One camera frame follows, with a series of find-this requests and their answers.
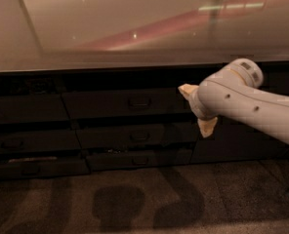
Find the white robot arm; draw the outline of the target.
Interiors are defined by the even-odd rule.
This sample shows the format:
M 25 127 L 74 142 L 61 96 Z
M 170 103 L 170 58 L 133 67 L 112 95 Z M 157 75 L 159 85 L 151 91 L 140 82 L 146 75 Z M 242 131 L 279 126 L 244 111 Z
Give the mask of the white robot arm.
M 261 68 L 238 58 L 198 85 L 178 90 L 197 118 L 200 133 L 209 137 L 220 116 L 248 125 L 289 144 L 289 97 L 262 91 Z

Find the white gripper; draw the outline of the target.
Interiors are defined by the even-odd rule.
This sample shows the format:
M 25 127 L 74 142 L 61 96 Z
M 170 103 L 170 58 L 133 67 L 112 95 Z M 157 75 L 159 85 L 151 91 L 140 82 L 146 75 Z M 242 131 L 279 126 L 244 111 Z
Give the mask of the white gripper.
M 197 85 L 190 85 L 190 84 L 183 84 L 178 87 L 179 92 L 181 95 L 188 99 L 188 103 L 190 106 L 191 111 L 195 114 L 198 118 L 197 123 L 200 129 L 201 135 L 206 138 L 209 137 L 216 127 L 218 122 L 218 118 L 216 114 L 207 109 L 198 97 L 198 86 Z

